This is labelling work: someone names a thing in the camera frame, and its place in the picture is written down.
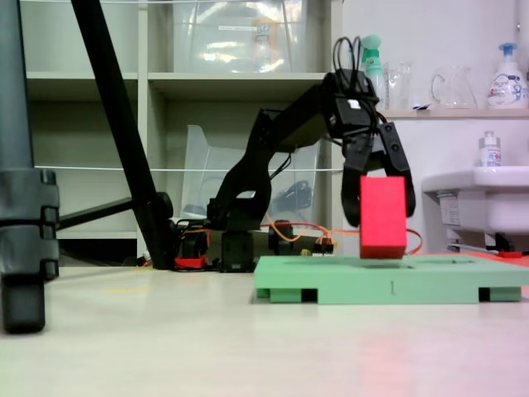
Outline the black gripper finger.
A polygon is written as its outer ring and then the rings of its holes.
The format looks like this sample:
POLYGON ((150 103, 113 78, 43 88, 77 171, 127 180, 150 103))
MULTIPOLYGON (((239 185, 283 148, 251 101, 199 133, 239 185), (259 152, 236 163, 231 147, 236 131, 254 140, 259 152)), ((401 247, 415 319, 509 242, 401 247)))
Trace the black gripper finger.
POLYGON ((387 176, 399 176, 404 179, 406 215, 410 218, 416 209, 416 195, 412 182, 412 173, 398 136, 395 124, 380 124, 379 136, 384 146, 382 164, 387 176))
POLYGON ((342 145, 341 204, 346 220, 353 227, 360 225, 360 177, 366 174, 371 147, 370 138, 345 139, 342 145))

